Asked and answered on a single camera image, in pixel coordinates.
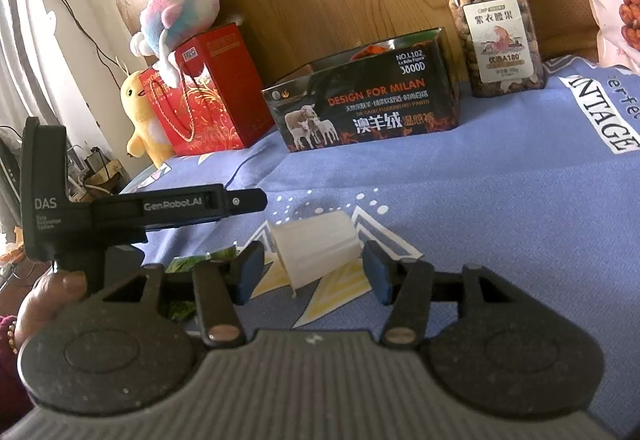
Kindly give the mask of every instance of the black box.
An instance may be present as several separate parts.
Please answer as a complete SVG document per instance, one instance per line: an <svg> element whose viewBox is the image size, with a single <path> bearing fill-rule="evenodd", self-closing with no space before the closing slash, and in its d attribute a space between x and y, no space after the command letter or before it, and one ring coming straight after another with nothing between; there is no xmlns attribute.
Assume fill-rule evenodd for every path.
<svg viewBox="0 0 640 440"><path fill-rule="evenodd" d="M263 90L290 151L446 131L458 94L434 28L315 60Z"/></svg>

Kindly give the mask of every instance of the human hand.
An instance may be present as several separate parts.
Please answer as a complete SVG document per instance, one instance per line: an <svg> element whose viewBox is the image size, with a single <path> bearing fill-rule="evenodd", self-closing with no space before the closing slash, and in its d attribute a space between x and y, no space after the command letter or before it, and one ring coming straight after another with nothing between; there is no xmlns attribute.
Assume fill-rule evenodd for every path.
<svg viewBox="0 0 640 440"><path fill-rule="evenodd" d="M79 301L86 292L84 272L59 270L38 279L18 311L14 341L19 350L31 335L49 324L69 303Z"/></svg>

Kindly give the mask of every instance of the pink and blue plush toy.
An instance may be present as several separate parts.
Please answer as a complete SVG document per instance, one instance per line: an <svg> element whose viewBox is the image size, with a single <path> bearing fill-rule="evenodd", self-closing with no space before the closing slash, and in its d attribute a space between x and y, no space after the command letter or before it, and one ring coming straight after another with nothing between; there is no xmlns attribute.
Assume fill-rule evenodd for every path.
<svg viewBox="0 0 640 440"><path fill-rule="evenodd" d="M178 87L180 73L172 52L184 41L211 28L220 0L149 0L140 14L141 31L130 42L138 57L155 55L164 83Z"/></svg>

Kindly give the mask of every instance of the red gift box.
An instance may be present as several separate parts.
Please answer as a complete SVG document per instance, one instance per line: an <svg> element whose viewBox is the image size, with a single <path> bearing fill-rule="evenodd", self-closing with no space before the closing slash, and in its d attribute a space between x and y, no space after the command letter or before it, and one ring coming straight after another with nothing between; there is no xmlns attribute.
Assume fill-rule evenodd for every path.
<svg viewBox="0 0 640 440"><path fill-rule="evenodd" d="M244 149L273 125L262 81L235 24L189 39L176 49L175 62L177 88L154 68L140 80L178 156Z"/></svg>

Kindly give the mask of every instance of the jar label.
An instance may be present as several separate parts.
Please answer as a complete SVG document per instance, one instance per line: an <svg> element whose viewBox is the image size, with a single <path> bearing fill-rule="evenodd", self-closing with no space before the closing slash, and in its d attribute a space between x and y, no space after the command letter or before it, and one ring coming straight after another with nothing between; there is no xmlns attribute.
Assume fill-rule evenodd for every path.
<svg viewBox="0 0 640 440"><path fill-rule="evenodd" d="M485 83L527 78L533 62L518 0L494 0L464 7Z"/></svg>

